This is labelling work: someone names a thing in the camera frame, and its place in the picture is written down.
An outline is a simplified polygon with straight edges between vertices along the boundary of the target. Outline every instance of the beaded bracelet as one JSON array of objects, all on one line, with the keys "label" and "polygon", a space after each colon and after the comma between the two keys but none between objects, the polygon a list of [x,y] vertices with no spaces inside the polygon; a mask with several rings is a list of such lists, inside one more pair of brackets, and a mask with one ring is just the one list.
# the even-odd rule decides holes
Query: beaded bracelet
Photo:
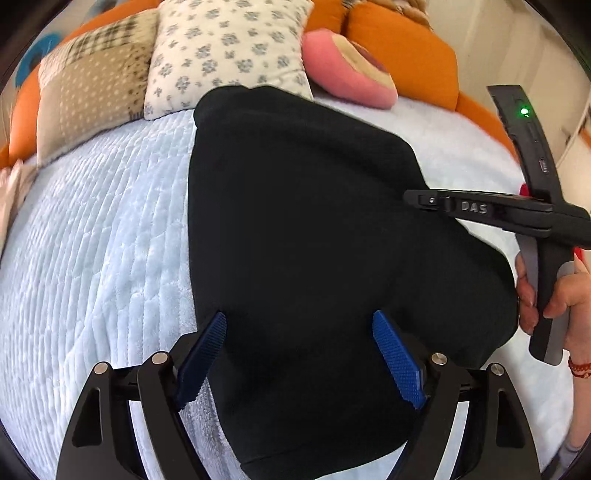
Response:
[{"label": "beaded bracelet", "polygon": [[[577,365],[573,363],[571,357],[569,357],[569,368],[573,374],[573,377],[576,378],[590,378],[591,377],[591,363]],[[582,375],[578,375],[576,372],[584,372]]]}]

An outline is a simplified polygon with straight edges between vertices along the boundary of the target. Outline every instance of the silver screw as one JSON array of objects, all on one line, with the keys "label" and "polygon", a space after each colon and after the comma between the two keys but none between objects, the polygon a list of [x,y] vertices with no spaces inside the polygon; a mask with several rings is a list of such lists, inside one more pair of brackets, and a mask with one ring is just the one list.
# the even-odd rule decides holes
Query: silver screw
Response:
[{"label": "silver screw", "polygon": [[152,355],[152,363],[154,365],[162,365],[166,360],[168,360],[168,354],[166,352],[157,352]]},{"label": "silver screw", "polygon": [[503,375],[505,375],[505,369],[502,365],[499,364],[492,364],[491,372],[493,372],[497,377],[502,377]]},{"label": "silver screw", "polygon": [[447,357],[442,353],[434,353],[431,356],[431,362],[437,365],[445,365],[447,363]]},{"label": "silver screw", "polygon": [[105,362],[101,362],[95,365],[95,374],[102,375],[109,369],[109,365]]}]

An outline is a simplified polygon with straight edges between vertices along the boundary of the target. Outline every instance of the hand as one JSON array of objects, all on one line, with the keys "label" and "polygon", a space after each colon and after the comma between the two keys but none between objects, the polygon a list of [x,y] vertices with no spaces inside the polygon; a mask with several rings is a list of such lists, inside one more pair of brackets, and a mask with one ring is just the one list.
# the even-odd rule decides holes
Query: hand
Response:
[{"label": "hand", "polygon": [[[521,254],[515,259],[517,295],[519,295],[519,325],[531,335],[538,324],[534,288],[527,281],[525,262]],[[575,364],[591,363],[591,275],[587,266],[575,256],[572,275],[559,278],[554,293],[544,310],[545,318],[556,318],[570,307],[570,326],[564,341]]]}]

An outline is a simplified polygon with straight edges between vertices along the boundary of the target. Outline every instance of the orange cushion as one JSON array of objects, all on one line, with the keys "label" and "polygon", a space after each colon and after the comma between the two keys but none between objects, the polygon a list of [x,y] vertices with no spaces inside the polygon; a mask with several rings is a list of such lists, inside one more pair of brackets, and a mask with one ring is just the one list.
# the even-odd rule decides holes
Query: orange cushion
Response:
[{"label": "orange cushion", "polygon": [[304,32],[327,28],[334,33],[340,33],[346,12],[342,0],[314,0],[314,8]]},{"label": "orange cushion", "polygon": [[[159,4],[160,0],[129,0],[94,17],[88,23],[74,30],[61,43],[148,8],[156,8]],[[37,151],[37,114],[41,100],[38,71],[39,65],[27,77],[17,95],[10,128],[9,165],[14,165],[19,158],[26,160]]]},{"label": "orange cushion", "polygon": [[456,109],[456,55],[428,28],[387,8],[363,2],[351,9],[345,36],[386,67],[400,95]]},{"label": "orange cushion", "polygon": [[4,167],[10,167],[11,165],[8,163],[8,144],[2,147],[0,150],[0,170]]},{"label": "orange cushion", "polygon": [[513,155],[513,158],[518,160],[519,157],[517,156],[513,142],[509,138],[509,135],[507,135],[501,119],[494,113],[462,92],[457,97],[456,112],[472,120],[492,138],[506,146],[507,150]]},{"label": "orange cushion", "polygon": [[587,132],[586,128],[583,128],[580,131],[580,137],[583,139],[583,141],[587,144],[587,146],[589,148],[591,148],[591,135],[589,135],[589,132]]}]

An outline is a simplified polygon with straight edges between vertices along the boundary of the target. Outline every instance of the black garment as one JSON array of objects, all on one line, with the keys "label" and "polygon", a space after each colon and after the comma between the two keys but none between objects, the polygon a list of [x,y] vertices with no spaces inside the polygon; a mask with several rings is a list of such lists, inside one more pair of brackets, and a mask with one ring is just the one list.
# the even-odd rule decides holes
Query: black garment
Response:
[{"label": "black garment", "polygon": [[399,447],[416,420],[371,335],[375,310],[479,367],[517,328],[504,256],[407,207],[411,147],[272,87],[195,110],[189,258],[197,322],[228,338],[209,381],[253,480],[311,480]]}]

